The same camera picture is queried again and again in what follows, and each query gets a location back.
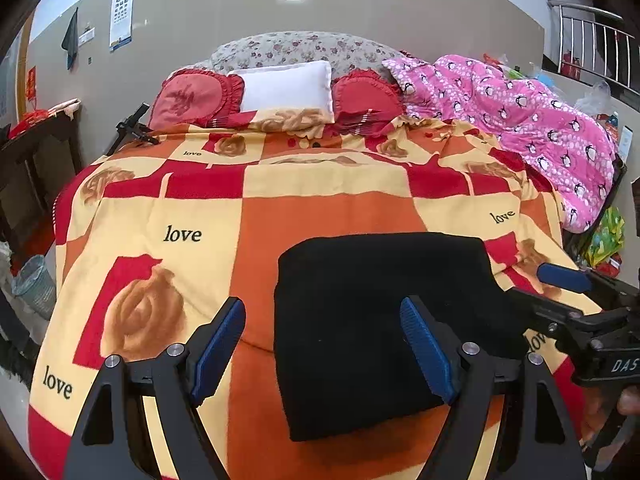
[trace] white pillow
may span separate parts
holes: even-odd
[[[244,80],[241,112],[268,108],[320,108],[333,116],[331,65],[311,61],[233,70]]]

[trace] silver screw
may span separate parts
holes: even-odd
[[[120,356],[119,355],[110,355],[109,357],[107,357],[104,360],[104,365],[107,368],[113,368],[115,366],[118,366],[118,364],[120,364]]]
[[[184,352],[184,345],[182,343],[174,343],[172,345],[169,345],[169,348],[166,349],[166,352],[171,357],[176,357],[177,355],[180,355],[182,352]]]
[[[542,355],[536,354],[535,352],[531,352],[531,353],[527,354],[527,358],[529,359],[530,363],[533,363],[536,366],[539,366],[543,362],[545,362],[545,360],[542,358]]]
[[[476,343],[464,343],[462,345],[462,351],[468,355],[476,355],[480,351],[480,347]]]

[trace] red pillow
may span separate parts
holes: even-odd
[[[335,127],[340,133],[380,136],[393,130],[390,121],[404,113],[398,85],[373,70],[356,69],[332,87]]]
[[[151,109],[149,127],[162,130],[174,124],[196,124],[205,128],[216,117],[237,114],[244,92],[239,75],[221,75],[207,70],[178,70],[162,83]]]

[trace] blanket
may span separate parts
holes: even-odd
[[[244,301],[246,328],[198,411],[232,479],[416,478],[447,406],[317,441],[289,439],[273,357],[273,293],[278,257],[308,238],[479,237],[503,289],[597,311],[586,297],[536,278],[542,262],[575,267],[561,248],[561,199],[535,168],[466,122],[393,122],[375,139],[181,124],[156,132],[158,145],[130,143],[76,176],[55,203],[58,300],[28,416],[31,454],[50,480],[62,478],[104,358],[150,358],[184,342],[228,296]],[[578,399],[565,356],[549,339],[527,337],[563,394]],[[160,471],[176,478],[154,399],[144,405]],[[497,396],[471,478],[484,478],[501,408]],[[570,409],[580,418],[579,402]]]
[[[443,56],[432,65],[399,57],[383,64],[404,89],[407,114],[469,121],[543,173],[562,196],[565,229],[581,233],[597,218],[611,189],[616,148],[593,118],[540,81],[505,79],[475,59]]]

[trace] trash can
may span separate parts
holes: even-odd
[[[44,256],[37,254],[24,264],[14,278],[11,290],[44,319],[51,319],[56,305],[56,284],[45,266]]]

